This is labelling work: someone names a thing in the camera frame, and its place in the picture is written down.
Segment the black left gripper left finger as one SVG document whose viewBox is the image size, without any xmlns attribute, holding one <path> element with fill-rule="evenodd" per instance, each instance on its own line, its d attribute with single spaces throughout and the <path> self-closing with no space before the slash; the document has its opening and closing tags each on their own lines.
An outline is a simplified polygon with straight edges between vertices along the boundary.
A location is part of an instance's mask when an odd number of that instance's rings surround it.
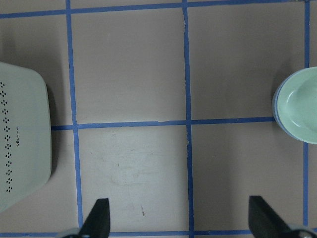
<svg viewBox="0 0 317 238">
<path fill-rule="evenodd" d="M 109 199 L 97 199 L 85 223 L 78 232 L 79 238 L 107 238 L 110 234 Z"/>
</svg>

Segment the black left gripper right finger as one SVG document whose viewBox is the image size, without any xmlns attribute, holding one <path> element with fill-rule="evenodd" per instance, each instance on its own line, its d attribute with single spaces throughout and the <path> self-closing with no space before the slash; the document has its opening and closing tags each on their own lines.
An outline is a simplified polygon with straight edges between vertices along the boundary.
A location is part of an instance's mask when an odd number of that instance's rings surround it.
<svg viewBox="0 0 317 238">
<path fill-rule="evenodd" d="M 295 233 L 259 195 L 249 197 L 249 229 L 255 238 L 294 238 Z"/>
</svg>

